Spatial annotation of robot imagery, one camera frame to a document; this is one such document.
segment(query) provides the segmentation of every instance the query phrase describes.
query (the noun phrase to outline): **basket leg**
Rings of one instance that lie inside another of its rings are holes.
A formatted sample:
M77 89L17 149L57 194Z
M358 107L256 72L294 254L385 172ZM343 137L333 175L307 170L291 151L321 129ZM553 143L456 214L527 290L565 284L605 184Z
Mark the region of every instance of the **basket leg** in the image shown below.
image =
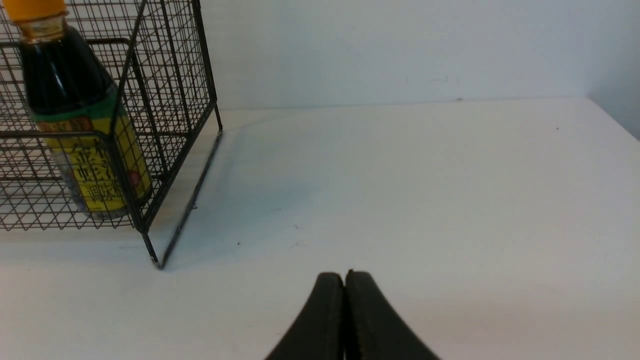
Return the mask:
M149 239L148 231L146 233L142 232L142 237L145 241L145 245L147 245L147 250L149 251L149 255L151 256L151 261L156 266L156 268L158 268L158 270L164 270L167 262L169 261L169 258L171 257L171 254L173 254L173 250L175 249L176 244L178 244L178 241L180 240L180 236L182 235L184 226L187 224L187 221L189 220L189 215L191 214L191 211L193 211L196 208L196 201L198 200L198 196L200 195L200 190L202 190L202 186L204 185L204 182L207 179L207 175L209 174L209 169L211 169L211 164L213 164L213 159L215 158L216 152L218 151L218 147L220 147L222 136L223 136L223 132L220 131L216 137L216 141L213 143L213 147L211 148L209 156L207 157L207 162L205 163L204 168L200 173L200 178L198 179L198 183L196 184L196 187L193 189L191 198L189 198L189 202L187 203L187 206L184 208L184 211L182 212L180 222L173 230L171 240L169 241L169 244L164 250L164 254L162 255L161 261L158 261L156 252Z

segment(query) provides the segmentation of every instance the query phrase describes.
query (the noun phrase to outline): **white wall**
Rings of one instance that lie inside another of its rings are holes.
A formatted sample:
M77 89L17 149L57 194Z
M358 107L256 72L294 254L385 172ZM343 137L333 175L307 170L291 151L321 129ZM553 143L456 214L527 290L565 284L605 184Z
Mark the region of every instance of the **white wall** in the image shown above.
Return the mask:
M638 0L201 0L223 108L590 95L640 135Z

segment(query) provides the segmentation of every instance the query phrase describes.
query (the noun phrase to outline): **yellow label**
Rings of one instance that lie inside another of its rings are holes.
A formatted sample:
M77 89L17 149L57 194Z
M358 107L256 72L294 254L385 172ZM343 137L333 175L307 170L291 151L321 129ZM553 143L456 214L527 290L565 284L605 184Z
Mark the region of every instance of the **yellow label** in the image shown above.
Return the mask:
M92 130L109 133L110 117L96 119L88 115L91 115L91 111L87 115L71 119L38 122L38 127L46 133ZM116 121L115 139L118 155L123 160L127 172L127 180L137 199L144 200L151 189L151 176L124 109ZM71 177L77 185L77 191L84 199L89 212L108 212L126 208L122 187L113 172L112 161L102 140L97 136L75 136L48 138L45 142L63 176Z

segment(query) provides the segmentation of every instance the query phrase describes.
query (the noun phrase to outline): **metal wire mesh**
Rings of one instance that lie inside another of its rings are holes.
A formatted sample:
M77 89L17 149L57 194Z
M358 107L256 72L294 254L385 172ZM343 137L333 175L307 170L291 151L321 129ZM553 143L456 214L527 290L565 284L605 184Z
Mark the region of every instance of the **metal wire mesh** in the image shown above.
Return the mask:
M96 166L112 171L126 169L129 165L126 161L114 158L118 154L122 157L139 144L146 168L142 166L138 170L142 176L148 172L152 186L148 196L140 199L135 189L127 189L128 180L121 174L120 190L131 192L129 200L134 202L128 206L128 215L121 218L87 216L78 205L72 186L65 182L60 162L53 159L52 142L67 142L67 145L60 143L62 148L68 146L69 141L87 143L95 136L77 135L73 140L74 136L68 135L66 140L61 140L63 137L46 140L42 129L30 119L15 44L19 30L10 24L3 9L0 12L0 226L10 230L134 225L145 231L215 107L211 64L203 45L202 23L197 21L199 13L195 13L199 11L199 3L195 0L70 0L68 10L68 23L82 33L107 71L123 86L121 100L131 123L114 128L119 129L120 135L126 132L127 126L135 133L134 138L125 134L128 142L94 142L94 151L102 149L111 157L105 163L96 156L75 161L74 171L95 171ZM137 36L132 39L136 27ZM126 74L122 74L127 62ZM95 178L95 174L88 176L87 181L96 181ZM81 184L81 187L89 191L91 186Z

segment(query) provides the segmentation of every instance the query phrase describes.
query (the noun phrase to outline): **white table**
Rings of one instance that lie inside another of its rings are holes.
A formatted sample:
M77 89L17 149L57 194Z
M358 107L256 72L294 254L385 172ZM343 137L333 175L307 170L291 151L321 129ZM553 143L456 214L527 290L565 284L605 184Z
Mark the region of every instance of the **white table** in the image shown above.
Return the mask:
M445 360L640 358L640 144L591 101L223 119L166 271L128 229L0 235L1 359L262 359L349 268Z

